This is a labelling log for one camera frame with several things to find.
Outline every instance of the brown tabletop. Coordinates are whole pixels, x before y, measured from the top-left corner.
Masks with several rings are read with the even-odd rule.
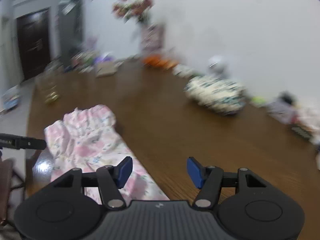
[[[113,75],[67,73],[61,98],[45,105],[33,94],[27,135],[44,138],[43,130],[76,107],[108,106],[116,115],[118,132],[170,199],[192,200],[198,190],[186,172],[194,156],[203,165],[236,172],[247,167],[296,200],[306,216],[299,239],[319,238],[320,172],[314,147],[285,125],[251,105],[236,116],[221,116],[188,100],[186,79],[169,72],[127,63]],[[29,194],[50,181],[48,154],[27,168]],[[223,189],[220,200],[234,194]]]

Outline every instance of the gray ribbed panel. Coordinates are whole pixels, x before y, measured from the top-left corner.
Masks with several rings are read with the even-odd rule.
[[[209,212],[197,212],[186,201],[133,201],[124,211],[110,212],[84,239],[235,240]]]

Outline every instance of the brown chair seat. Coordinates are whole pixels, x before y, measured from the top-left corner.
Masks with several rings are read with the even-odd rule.
[[[13,159],[0,160],[0,225],[3,225],[7,220],[13,165]]]

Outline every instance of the chair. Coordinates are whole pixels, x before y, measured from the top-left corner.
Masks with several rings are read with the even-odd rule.
[[[10,225],[15,228],[13,221],[8,218],[8,209],[9,209],[9,197],[12,190],[23,188],[22,192],[22,200],[24,200],[25,196],[25,181],[24,179],[15,171],[14,159],[1,159],[1,151],[0,151],[0,233],[2,233],[3,227],[6,225]],[[20,184],[16,186],[11,186],[12,178],[16,177]]]

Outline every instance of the pink floral fabric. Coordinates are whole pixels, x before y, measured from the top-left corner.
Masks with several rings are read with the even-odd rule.
[[[168,200],[146,169],[115,132],[116,118],[106,106],[65,114],[45,130],[48,148],[54,157],[51,181],[72,168],[93,172],[105,165],[118,165],[126,156],[133,159],[133,170],[124,188],[120,189],[127,204],[133,199]],[[101,203],[97,188],[86,188],[85,194]]]

